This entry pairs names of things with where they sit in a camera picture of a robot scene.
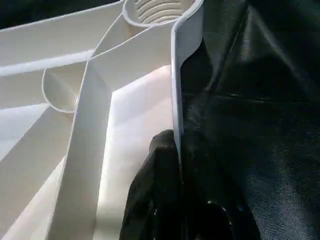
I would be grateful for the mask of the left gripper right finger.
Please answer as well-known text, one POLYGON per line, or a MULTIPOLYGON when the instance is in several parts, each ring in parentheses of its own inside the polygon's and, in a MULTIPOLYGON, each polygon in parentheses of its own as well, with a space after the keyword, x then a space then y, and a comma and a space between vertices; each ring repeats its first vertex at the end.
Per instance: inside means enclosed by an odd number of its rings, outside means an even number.
POLYGON ((200 133, 181 138, 188 240, 259 240, 261 234, 238 184, 200 133))

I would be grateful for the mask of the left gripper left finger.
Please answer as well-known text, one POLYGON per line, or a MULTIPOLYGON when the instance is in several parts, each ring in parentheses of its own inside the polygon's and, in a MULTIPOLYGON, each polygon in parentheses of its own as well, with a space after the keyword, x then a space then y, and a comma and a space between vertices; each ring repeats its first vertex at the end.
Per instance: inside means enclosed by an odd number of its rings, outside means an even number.
POLYGON ((128 190, 119 239, 180 240, 182 187, 171 129, 155 135, 128 190))

